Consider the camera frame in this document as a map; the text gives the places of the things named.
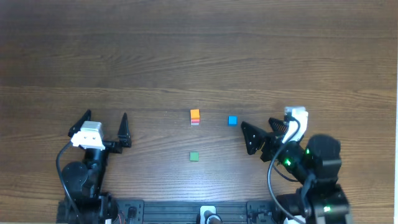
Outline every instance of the wooden table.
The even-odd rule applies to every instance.
[[[0,221],[55,221],[55,157],[87,109],[109,139],[129,116],[133,146],[111,155],[104,181],[116,197],[270,199],[268,163],[227,117],[269,130],[304,105],[303,145],[341,141],[356,223],[392,223],[396,72],[393,0],[0,1]]]

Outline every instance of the orange cube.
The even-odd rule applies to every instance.
[[[191,110],[191,120],[200,119],[199,109]]]

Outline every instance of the blue block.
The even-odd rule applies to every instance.
[[[238,124],[237,116],[229,116],[228,117],[228,126],[236,126]]]

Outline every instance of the green block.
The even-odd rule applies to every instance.
[[[189,161],[198,162],[199,161],[199,152],[191,152],[189,155]]]

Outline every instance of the led light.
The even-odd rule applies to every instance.
[[[288,166],[290,166],[292,163],[291,163],[291,161],[290,161],[289,159],[286,159],[286,160],[285,160],[285,164],[288,165]]]
[[[330,206],[325,206],[323,207],[324,212],[330,212]]]

